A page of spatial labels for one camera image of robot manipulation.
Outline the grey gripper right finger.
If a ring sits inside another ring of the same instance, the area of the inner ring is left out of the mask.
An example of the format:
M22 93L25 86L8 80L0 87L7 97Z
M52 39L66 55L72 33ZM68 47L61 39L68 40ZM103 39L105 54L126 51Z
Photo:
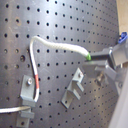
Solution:
M110 67L115 69L120 64L128 62L128 43L104 48L102 51L91 54L93 60L107 60Z

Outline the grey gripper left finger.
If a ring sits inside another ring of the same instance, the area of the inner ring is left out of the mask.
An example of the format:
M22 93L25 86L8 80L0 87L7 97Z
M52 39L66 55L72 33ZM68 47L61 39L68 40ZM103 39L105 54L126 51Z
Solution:
M86 62L83 69L89 78L93 78L98 86L109 85L118 95L121 94L125 80L126 68L112 69L105 62L91 63Z

